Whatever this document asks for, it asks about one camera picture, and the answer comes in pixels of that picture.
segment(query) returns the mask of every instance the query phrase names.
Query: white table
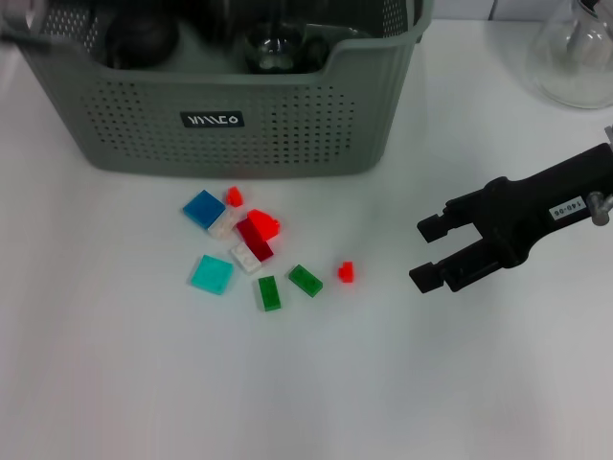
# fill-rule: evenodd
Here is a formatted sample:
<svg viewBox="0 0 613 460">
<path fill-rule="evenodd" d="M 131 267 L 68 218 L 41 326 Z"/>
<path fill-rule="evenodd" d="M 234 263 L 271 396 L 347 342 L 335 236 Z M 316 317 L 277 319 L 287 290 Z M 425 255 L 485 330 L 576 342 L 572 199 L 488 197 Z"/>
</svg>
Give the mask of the white table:
<svg viewBox="0 0 613 460">
<path fill-rule="evenodd" d="M 460 293 L 408 270 L 474 242 L 426 244 L 420 219 L 491 179 L 606 140 L 613 109 L 526 84 L 535 25 L 435 22 L 387 153 L 354 177 L 239 182 L 284 223 L 284 309 L 180 208 L 233 181 L 102 172 L 17 54 L 0 79 L 0 457 L 28 460 L 577 460 L 613 456 L 612 228 L 583 222 Z M 356 263 L 358 281 L 334 279 Z M 283 275 L 325 281 L 314 300 Z"/>
</svg>

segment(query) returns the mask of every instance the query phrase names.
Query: red lego brick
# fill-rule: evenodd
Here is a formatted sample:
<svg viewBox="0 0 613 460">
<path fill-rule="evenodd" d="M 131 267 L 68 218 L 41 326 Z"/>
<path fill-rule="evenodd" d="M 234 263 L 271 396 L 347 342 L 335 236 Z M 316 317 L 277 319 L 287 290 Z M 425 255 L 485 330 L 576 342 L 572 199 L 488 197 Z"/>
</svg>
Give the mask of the red lego brick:
<svg viewBox="0 0 613 460">
<path fill-rule="evenodd" d="M 271 218 L 258 209 L 249 211 L 247 217 L 256 226 L 258 233 L 265 242 L 271 238 L 275 238 L 281 231 L 281 224 L 278 220 Z"/>
<path fill-rule="evenodd" d="M 247 247 L 260 262 L 264 262 L 275 255 L 268 243 L 261 238 L 258 229 L 249 218 L 237 223 L 237 229 Z"/>
<path fill-rule="evenodd" d="M 226 204 L 238 208 L 239 206 L 242 206 L 242 202 L 242 194 L 240 193 L 238 187 L 228 189 L 228 192 L 226 193 Z"/>
<path fill-rule="evenodd" d="M 353 283 L 355 280 L 355 273 L 353 272 L 353 262 L 344 262 L 338 269 L 338 278 L 343 283 Z"/>
</svg>

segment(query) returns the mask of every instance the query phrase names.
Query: lego brick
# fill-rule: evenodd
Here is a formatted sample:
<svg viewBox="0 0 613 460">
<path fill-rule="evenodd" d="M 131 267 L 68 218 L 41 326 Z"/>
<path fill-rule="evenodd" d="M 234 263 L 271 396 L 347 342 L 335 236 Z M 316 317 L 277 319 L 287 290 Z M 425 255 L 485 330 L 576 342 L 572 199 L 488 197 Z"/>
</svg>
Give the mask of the lego brick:
<svg viewBox="0 0 613 460">
<path fill-rule="evenodd" d="M 249 249 L 245 242 L 230 250 L 230 254 L 237 260 L 242 269 L 249 275 L 255 273 L 261 268 L 261 262 Z"/>
<path fill-rule="evenodd" d="M 311 297 L 315 297 L 324 287 L 324 284 L 321 281 L 311 275 L 308 270 L 301 265 L 296 265 L 296 267 L 289 273 L 288 278 L 294 285 L 302 289 Z"/>
<path fill-rule="evenodd" d="M 221 201 L 203 190 L 183 208 L 183 212 L 195 223 L 208 229 L 225 209 Z"/>
<path fill-rule="evenodd" d="M 258 233 L 265 242 L 275 238 L 281 231 L 281 224 L 278 220 L 258 209 L 249 211 L 247 217 L 254 224 L 256 230 L 258 230 Z"/>
<path fill-rule="evenodd" d="M 279 291 L 277 290 L 277 283 L 274 276 L 268 276 L 266 278 L 260 278 L 258 280 L 260 284 L 261 299 L 264 303 L 264 311 L 274 311 L 281 308 L 281 299 L 279 298 Z"/>
<path fill-rule="evenodd" d="M 353 271 L 353 262 L 344 262 L 338 269 L 338 278 L 343 283 L 353 283 L 355 280 L 355 273 Z"/>
<path fill-rule="evenodd" d="M 272 249 L 270 249 L 268 243 L 261 238 L 258 230 L 249 218 L 237 223 L 237 229 L 251 252 L 254 253 L 260 262 L 267 261 L 274 256 Z"/>
<path fill-rule="evenodd" d="M 192 285 L 221 295 L 226 290 L 234 266 L 215 257 L 204 256 L 192 277 Z"/>
<path fill-rule="evenodd" d="M 226 204 L 238 208 L 239 206 L 242 206 L 242 203 L 242 194 L 240 193 L 238 187 L 230 188 L 226 193 Z"/>
<path fill-rule="evenodd" d="M 240 220 L 240 212 L 234 208 L 227 208 L 221 216 L 209 227 L 209 233 L 217 240 L 225 240 L 232 235 L 232 230 Z"/>
</svg>

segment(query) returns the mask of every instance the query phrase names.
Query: basket logo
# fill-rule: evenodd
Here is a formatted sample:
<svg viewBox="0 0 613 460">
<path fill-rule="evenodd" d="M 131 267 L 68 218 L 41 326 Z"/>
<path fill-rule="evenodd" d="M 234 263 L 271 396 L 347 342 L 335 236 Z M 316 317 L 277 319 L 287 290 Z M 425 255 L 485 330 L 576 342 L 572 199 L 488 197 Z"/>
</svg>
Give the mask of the basket logo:
<svg viewBox="0 0 613 460">
<path fill-rule="evenodd" d="M 242 112 L 181 112 L 184 127 L 244 127 Z"/>
</svg>

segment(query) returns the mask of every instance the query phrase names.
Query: basket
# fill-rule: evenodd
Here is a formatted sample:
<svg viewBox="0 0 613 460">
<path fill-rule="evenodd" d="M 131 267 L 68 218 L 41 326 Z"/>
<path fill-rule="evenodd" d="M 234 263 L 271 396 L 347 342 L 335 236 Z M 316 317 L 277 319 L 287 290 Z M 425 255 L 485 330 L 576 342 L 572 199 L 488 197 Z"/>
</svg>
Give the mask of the basket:
<svg viewBox="0 0 613 460">
<path fill-rule="evenodd" d="M 101 169 L 245 178 L 360 173 L 385 150 L 432 0 L 346 2 L 338 16 L 375 38 L 340 41 L 314 74 L 110 69 L 92 56 L 113 13 L 93 13 L 87 0 L 39 5 L 30 34 L 53 44 L 47 53 L 21 51 L 83 154 Z M 197 128 L 204 113 L 210 123 Z"/>
</svg>

